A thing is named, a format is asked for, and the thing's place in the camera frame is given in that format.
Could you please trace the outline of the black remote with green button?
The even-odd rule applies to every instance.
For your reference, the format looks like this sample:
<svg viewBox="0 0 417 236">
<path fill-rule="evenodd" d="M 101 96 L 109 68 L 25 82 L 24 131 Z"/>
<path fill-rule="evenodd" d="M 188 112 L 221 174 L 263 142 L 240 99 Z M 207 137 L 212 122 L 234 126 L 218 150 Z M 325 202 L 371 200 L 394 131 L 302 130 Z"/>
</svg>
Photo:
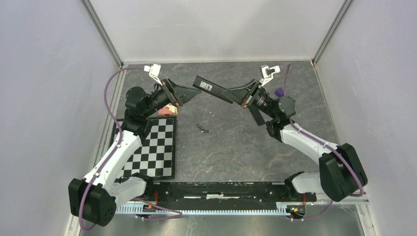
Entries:
<svg viewBox="0 0 417 236">
<path fill-rule="evenodd" d="M 201 91 L 204 91 L 210 95 L 213 95 L 230 104 L 233 104 L 233 101 L 222 93 L 223 91 L 226 90 L 224 87 L 217 85 L 214 82 L 211 82 L 200 76 L 196 76 L 193 82 L 193 87 L 200 89 Z"/>
</svg>

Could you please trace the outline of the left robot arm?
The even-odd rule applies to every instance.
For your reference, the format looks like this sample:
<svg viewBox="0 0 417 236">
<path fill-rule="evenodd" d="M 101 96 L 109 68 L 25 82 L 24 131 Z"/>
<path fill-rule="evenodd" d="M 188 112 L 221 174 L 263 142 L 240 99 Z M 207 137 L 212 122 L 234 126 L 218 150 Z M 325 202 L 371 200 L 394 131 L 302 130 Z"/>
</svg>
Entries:
<svg viewBox="0 0 417 236">
<path fill-rule="evenodd" d="M 122 167 L 130 156 L 140 148 L 151 132 L 151 115 L 165 107 L 183 106 L 201 93 L 199 89 L 186 87 L 163 79 L 158 89 L 147 93 L 142 87 L 132 87 L 126 93 L 124 120 L 115 122 L 119 132 L 100 161 L 82 179 L 74 178 L 69 183 L 71 214 L 78 217 L 82 230 L 87 230 L 85 221 L 94 226 L 106 226 L 121 205 L 140 197 L 149 200 L 154 196 L 150 178 L 143 174 L 129 177 L 114 186 Z"/>
</svg>

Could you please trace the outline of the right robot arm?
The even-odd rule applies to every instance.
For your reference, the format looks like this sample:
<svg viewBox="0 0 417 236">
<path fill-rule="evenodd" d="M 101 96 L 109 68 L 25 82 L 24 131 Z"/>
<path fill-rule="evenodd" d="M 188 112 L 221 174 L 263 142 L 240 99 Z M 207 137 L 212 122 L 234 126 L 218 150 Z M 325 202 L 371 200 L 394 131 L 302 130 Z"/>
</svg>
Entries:
<svg viewBox="0 0 417 236">
<path fill-rule="evenodd" d="M 271 98 L 264 88 L 264 80 L 252 80 L 247 84 L 224 88 L 197 76 L 191 87 L 177 85 L 166 79 L 172 104 L 182 106 L 201 92 L 206 92 L 228 103 L 249 109 L 258 126 L 264 125 L 270 137 L 299 150 L 318 166 L 317 173 L 300 172 L 287 178 L 284 195 L 291 201 L 304 193 L 324 193 L 332 201 L 347 197 L 361 197 L 368 183 L 366 173 L 355 148 L 344 143 L 328 142 L 294 122 L 295 100 L 282 95 Z"/>
</svg>

